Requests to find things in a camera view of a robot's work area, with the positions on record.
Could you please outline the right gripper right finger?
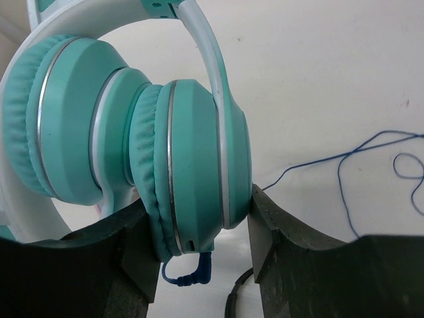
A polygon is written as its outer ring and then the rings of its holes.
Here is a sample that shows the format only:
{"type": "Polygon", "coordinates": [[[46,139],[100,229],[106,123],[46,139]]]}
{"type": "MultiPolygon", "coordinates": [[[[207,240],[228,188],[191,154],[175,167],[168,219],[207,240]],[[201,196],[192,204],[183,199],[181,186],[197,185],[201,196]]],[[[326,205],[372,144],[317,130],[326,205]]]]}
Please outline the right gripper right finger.
{"type": "Polygon", "coordinates": [[[342,242],[252,188],[248,233],[265,317],[422,317],[423,237],[342,242]]]}

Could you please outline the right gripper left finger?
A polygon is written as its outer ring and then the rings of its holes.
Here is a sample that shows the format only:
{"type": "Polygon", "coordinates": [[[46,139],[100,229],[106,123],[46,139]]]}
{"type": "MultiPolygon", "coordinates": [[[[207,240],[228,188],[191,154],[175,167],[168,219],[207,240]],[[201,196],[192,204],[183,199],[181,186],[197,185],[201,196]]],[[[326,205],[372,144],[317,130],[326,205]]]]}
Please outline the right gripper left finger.
{"type": "Polygon", "coordinates": [[[160,271],[141,201],[59,240],[1,240],[2,317],[146,317],[160,271]]]}

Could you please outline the teal cat ear headphones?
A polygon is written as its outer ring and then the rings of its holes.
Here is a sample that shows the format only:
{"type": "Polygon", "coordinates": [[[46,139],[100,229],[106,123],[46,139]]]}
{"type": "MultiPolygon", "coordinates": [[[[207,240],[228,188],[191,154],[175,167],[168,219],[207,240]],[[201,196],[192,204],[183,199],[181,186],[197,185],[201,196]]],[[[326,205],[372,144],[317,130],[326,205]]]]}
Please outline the teal cat ear headphones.
{"type": "Polygon", "coordinates": [[[31,32],[1,80],[1,209],[21,242],[67,230],[54,200],[101,204],[137,191],[158,259],[208,253],[251,198],[244,113],[215,35],[195,1],[29,1],[31,32]],[[207,68],[154,85],[101,37],[148,19],[179,20],[207,68]]]}

